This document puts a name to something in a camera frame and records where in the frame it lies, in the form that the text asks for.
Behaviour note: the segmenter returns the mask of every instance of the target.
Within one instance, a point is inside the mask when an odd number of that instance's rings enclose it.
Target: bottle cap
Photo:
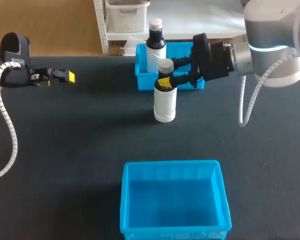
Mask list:
[[[174,71],[174,61],[169,58],[164,58],[159,61],[159,72],[163,74],[169,74]]]
[[[149,29],[152,31],[159,31],[162,29],[162,20],[160,18],[153,18],[149,21]]]

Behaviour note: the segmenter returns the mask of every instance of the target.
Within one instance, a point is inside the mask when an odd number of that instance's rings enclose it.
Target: white storage box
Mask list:
[[[142,0],[105,0],[105,6],[110,13],[110,21],[116,33],[145,31],[149,5],[150,2]]]

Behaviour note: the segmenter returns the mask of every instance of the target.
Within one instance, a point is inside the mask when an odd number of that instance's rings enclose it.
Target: white cable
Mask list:
[[[269,67],[269,69],[262,75],[262,77],[260,78],[259,82],[257,83],[253,94],[251,96],[250,99],[250,103],[248,106],[248,109],[246,111],[244,120],[243,120],[243,107],[244,107],[244,95],[245,95],[245,86],[246,86],[246,76],[242,77],[242,83],[241,83],[241,93],[240,93],[240,101],[239,101],[239,124],[241,127],[244,127],[245,125],[247,125],[252,109],[254,107],[255,101],[257,99],[258,93],[262,87],[262,85],[264,84],[265,80],[269,77],[269,75],[277,68],[279,67],[281,64],[283,64],[285,61],[291,60],[291,59],[296,59],[296,58],[300,58],[300,52],[299,53],[294,53],[291,55],[288,55],[286,57],[283,57],[281,59],[279,59],[277,62],[275,62],[271,67]]]
[[[2,64],[0,66],[0,80],[1,80],[2,73],[6,68],[18,69],[21,68],[21,65],[13,61],[5,62],[4,64]],[[18,140],[17,140],[17,134],[14,125],[9,117],[9,114],[7,113],[4,102],[2,101],[1,92],[0,92],[0,111],[5,119],[6,124],[9,127],[11,138],[12,138],[12,155],[10,157],[8,164],[0,171],[0,177],[2,177],[4,174],[8,172],[8,170],[11,168],[11,166],[14,164],[16,160],[17,152],[18,152]]]

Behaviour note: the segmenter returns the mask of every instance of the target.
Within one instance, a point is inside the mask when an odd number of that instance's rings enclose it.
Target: black bottle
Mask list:
[[[149,38],[146,41],[146,68],[148,73],[157,73],[161,59],[166,58],[167,46],[162,34],[162,20],[154,18],[149,21]]]

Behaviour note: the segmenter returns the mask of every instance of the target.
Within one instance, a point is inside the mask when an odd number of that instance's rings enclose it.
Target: white bottle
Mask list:
[[[177,88],[163,86],[160,80],[170,83],[174,74],[174,62],[171,59],[162,59],[158,68],[158,80],[154,83],[154,117],[161,123],[169,123],[176,117]]]

